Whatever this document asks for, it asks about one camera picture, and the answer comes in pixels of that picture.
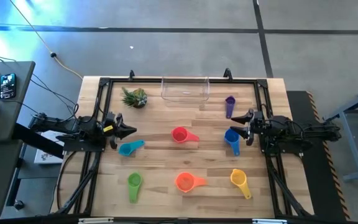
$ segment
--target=concrete floor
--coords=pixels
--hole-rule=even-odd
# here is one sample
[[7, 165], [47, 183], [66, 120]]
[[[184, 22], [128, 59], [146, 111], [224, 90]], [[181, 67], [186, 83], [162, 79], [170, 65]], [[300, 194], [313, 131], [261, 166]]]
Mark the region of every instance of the concrete floor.
[[[252, 0], [15, 2], [34, 25], [40, 26], [257, 28]], [[358, 30], [358, 1], [259, 0], [259, 4], [265, 29]], [[26, 25], [5, 0], [0, 0], [0, 24]], [[127, 75], [133, 69], [137, 75], [220, 77], [229, 67], [235, 77], [266, 77], [258, 34], [40, 32], [40, 35], [66, 65], [82, 75]], [[358, 35], [267, 34], [266, 40], [274, 77], [284, 78], [288, 90], [312, 92], [321, 115], [329, 114], [358, 93]], [[35, 61], [34, 73], [51, 89], [77, 99], [80, 80], [49, 57], [35, 33], [0, 31], [0, 56]], [[42, 103], [45, 101], [52, 106], [46, 107]], [[30, 84], [25, 103], [49, 116], [68, 116], [63, 104], [34, 84]], [[29, 115], [31, 112], [23, 108], [19, 122], [27, 125]], [[342, 175], [356, 170], [349, 146], [344, 140], [330, 146], [342, 181]], [[53, 173], [50, 176], [57, 176], [56, 171], [50, 172]], [[24, 181], [20, 190], [33, 190], [34, 195], [49, 197], [53, 181]], [[342, 189], [351, 218], [358, 221], [358, 180], [342, 183]], [[24, 202], [31, 197], [34, 196], [20, 195]], [[48, 213], [50, 200], [39, 201], [18, 213], [6, 210], [2, 217]]]

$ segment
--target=transparent bin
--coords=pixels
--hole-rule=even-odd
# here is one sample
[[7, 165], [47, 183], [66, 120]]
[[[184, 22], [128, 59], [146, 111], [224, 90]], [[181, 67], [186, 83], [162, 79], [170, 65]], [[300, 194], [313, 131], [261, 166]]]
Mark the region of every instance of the transparent bin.
[[204, 104], [209, 98], [209, 78], [163, 77], [161, 97], [170, 102]]

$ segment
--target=potted plant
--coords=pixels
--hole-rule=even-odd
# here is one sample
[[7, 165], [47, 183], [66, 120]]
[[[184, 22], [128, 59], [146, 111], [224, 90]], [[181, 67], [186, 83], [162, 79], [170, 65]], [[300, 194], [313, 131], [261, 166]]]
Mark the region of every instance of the potted plant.
[[143, 89], [138, 88], [133, 92], [129, 92], [126, 88], [123, 87], [122, 91], [124, 92], [122, 102], [125, 105], [133, 106], [134, 108], [142, 108], [146, 105], [147, 95]]

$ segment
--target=wooden table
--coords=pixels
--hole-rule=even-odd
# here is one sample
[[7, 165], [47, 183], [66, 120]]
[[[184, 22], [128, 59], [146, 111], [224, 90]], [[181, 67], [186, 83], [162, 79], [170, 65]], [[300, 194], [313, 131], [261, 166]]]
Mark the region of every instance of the wooden table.
[[[78, 116], [92, 114], [99, 78], [84, 77], [78, 99]], [[129, 90], [143, 88], [148, 94], [147, 105], [142, 109], [123, 105], [122, 86]], [[167, 106], [160, 96], [160, 86], [159, 83], [114, 84], [110, 110], [122, 113], [124, 122], [137, 128], [136, 133], [121, 142], [143, 139], [145, 146], [136, 150], [131, 157], [123, 157], [109, 146], [106, 148], [99, 167], [92, 216], [273, 217], [266, 163], [260, 153], [259, 140], [256, 137], [252, 146], [246, 146], [246, 142], [241, 141], [239, 157], [233, 156], [231, 148], [223, 140], [224, 133], [230, 125], [239, 125], [225, 118], [224, 99], [229, 95], [236, 98], [233, 116], [241, 116], [249, 108], [256, 110], [253, 86], [211, 84], [209, 100], [204, 106], [195, 107]], [[273, 112], [291, 118], [283, 79], [268, 79], [268, 88]], [[103, 94], [102, 102], [106, 97], [106, 93]], [[186, 127], [198, 135], [200, 141], [185, 144], [173, 142], [170, 131], [176, 126]], [[60, 187], [62, 203], [78, 185], [83, 156], [84, 153], [77, 153], [63, 173]], [[289, 189], [302, 206], [313, 213], [301, 160], [294, 155], [284, 154], [283, 164]], [[230, 182], [230, 174], [234, 168], [241, 169], [247, 174], [252, 193], [250, 200], [246, 200], [241, 191]], [[131, 204], [127, 178], [134, 171], [142, 175], [143, 183], [138, 202]], [[181, 172], [191, 172], [204, 177], [208, 185], [183, 193], [174, 184], [175, 177]], [[284, 211], [281, 192], [278, 195]], [[85, 200], [86, 193], [83, 197], [83, 206]], [[55, 210], [54, 202], [51, 211]]]

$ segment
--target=phone screen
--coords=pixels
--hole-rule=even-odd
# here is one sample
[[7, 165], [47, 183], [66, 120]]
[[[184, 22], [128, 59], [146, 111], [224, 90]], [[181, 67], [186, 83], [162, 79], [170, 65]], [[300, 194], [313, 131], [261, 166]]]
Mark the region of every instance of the phone screen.
[[6, 100], [16, 96], [16, 74], [1, 75], [0, 99]]

